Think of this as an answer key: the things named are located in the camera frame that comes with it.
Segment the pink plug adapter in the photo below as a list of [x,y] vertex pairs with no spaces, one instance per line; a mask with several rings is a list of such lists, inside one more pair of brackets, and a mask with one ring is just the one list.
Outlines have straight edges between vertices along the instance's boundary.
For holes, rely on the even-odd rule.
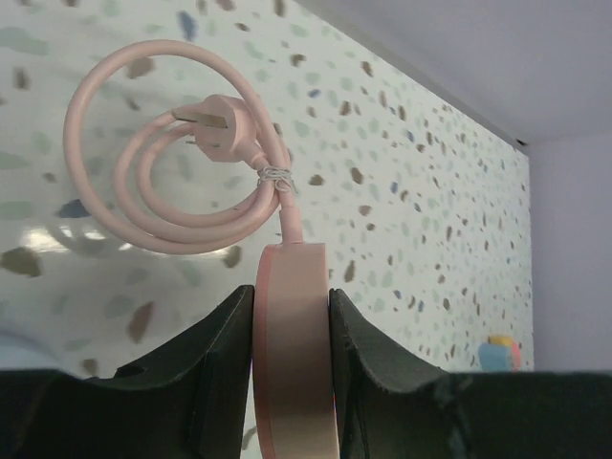
[[518,344],[515,341],[511,342],[511,368],[513,371],[518,371],[521,368],[521,353]]

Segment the pink round power strip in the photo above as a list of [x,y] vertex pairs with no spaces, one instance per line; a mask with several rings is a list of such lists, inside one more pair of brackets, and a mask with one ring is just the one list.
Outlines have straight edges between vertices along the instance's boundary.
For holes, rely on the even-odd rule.
[[269,245],[252,319],[253,396],[265,458],[337,458],[326,250]]

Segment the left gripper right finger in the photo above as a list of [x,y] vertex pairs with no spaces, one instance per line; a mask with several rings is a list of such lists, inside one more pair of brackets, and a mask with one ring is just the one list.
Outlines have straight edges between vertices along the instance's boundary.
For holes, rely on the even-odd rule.
[[329,294],[344,458],[607,458],[607,372],[449,373]]

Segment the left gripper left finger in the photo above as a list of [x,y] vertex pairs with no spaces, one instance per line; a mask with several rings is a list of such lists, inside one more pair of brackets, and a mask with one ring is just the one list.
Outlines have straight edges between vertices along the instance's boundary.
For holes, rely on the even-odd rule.
[[251,371],[252,286],[110,379],[1,374],[4,458],[237,458]]

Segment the yellow plug adapter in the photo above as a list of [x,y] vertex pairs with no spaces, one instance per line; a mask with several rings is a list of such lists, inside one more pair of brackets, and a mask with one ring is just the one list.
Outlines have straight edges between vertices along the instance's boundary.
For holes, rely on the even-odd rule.
[[514,345],[513,339],[503,335],[490,335],[488,336],[488,343],[491,345],[505,346],[512,348]]

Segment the light blue plug adapter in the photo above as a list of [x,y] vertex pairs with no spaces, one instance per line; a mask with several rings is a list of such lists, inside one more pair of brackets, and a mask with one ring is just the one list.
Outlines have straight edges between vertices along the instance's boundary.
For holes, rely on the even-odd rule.
[[484,342],[478,348],[478,358],[485,372],[507,372],[513,369],[512,350],[505,345]]

